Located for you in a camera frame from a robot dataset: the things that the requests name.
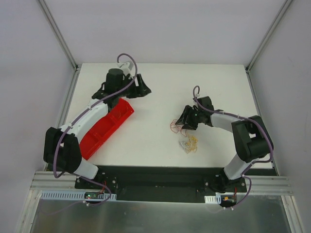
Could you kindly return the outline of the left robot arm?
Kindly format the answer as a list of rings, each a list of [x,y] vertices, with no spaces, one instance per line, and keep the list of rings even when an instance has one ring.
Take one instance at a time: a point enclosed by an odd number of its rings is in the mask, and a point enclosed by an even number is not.
[[[141,74],[132,77],[127,68],[112,68],[101,88],[93,94],[87,107],[72,122],[46,131],[43,160],[53,169],[86,177],[93,189],[99,188],[103,178],[99,168],[82,157],[80,143],[88,131],[107,114],[116,109],[120,99],[145,97],[151,89]]]

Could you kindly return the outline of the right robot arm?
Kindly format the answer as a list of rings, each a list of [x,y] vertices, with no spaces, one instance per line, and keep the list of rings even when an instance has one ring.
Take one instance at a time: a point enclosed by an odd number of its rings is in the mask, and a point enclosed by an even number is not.
[[[219,179],[219,187],[230,191],[236,179],[242,177],[256,163],[270,163],[273,159],[273,142],[260,116],[242,117],[223,110],[215,110],[210,97],[194,99],[196,104],[186,105],[177,126],[184,130],[196,130],[202,123],[233,134],[236,155],[225,166]]]

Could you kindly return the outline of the red plastic divided tray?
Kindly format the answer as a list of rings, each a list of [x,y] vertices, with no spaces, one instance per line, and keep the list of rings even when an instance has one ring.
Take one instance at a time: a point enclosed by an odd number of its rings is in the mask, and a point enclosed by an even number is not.
[[[107,139],[131,116],[134,109],[124,99],[85,134],[80,142],[82,157],[88,160]]]

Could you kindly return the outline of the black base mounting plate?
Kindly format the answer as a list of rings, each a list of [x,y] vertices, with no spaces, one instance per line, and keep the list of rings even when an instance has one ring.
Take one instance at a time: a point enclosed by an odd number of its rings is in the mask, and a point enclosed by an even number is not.
[[[227,181],[220,167],[100,166],[95,183],[81,178],[76,189],[105,184],[124,201],[203,203],[216,193],[246,193],[245,179]]]

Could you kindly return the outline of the right aluminium frame post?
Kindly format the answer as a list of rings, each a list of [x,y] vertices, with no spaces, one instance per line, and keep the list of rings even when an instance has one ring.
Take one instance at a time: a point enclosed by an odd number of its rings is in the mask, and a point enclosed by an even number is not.
[[[265,33],[263,39],[261,40],[259,46],[257,47],[255,53],[253,54],[250,62],[245,67],[245,71],[247,74],[251,71],[251,69],[255,65],[255,62],[258,60],[259,56],[261,55],[261,53],[263,52],[263,50],[267,46],[269,40],[272,38],[275,30],[277,29],[277,27],[281,23],[282,19],[284,18],[284,16],[288,12],[288,10],[289,10],[289,8],[293,2],[294,2],[294,0],[285,0],[283,2],[281,8],[279,9],[279,11],[276,14],[275,18],[273,19],[271,25],[269,26],[267,32]]]

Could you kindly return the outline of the aluminium frame post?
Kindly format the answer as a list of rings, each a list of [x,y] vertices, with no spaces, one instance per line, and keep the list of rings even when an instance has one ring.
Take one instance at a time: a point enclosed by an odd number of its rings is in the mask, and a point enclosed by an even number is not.
[[[78,68],[79,68],[79,65],[77,64],[77,62],[75,61],[58,25],[57,25],[57,22],[54,18],[54,16],[52,15],[52,12],[47,4],[47,2],[45,0],[37,0],[36,1],[39,5],[39,7],[41,8],[42,12],[43,12],[43,15],[45,16],[56,40],[58,41],[61,49],[63,50],[67,60],[69,61],[71,67],[77,71]]]
[[[277,27],[281,23],[282,19],[284,18],[284,16],[288,12],[288,10],[289,10],[289,8],[293,2],[294,2],[294,0],[285,0],[283,2],[281,8],[279,9],[279,11],[276,14],[275,18],[273,19],[271,25],[269,26],[267,32],[265,33],[263,39],[261,40],[259,46],[257,47],[255,53],[253,54],[250,62],[245,67],[245,71],[247,74],[251,71],[251,69],[255,65],[255,62],[258,60],[259,56],[261,55],[261,53],[263,52],[263,50],[267,46],[269,40],[272,38],[275,30],[277,29]]]

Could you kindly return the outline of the left aluminium frame post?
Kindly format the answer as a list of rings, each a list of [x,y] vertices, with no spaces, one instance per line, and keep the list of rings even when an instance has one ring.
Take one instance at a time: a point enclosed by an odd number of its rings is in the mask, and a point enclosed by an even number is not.
[[[36,1],[39,5],[39,7],[41,8],[42,12],[43,12],[43,15],[45,16],[56,40],[58,41],[61,49],[63,50],[67,60],[69,61],[71,67],[77,71],[78,68],[79,68],[79,65],[77,64],[77,62],[75,61],[58,25],[57,25],[57,22],[54,18],[54,16],[52,15],[52,12],[47,4],[47,2],[45,0],[37,0]]]

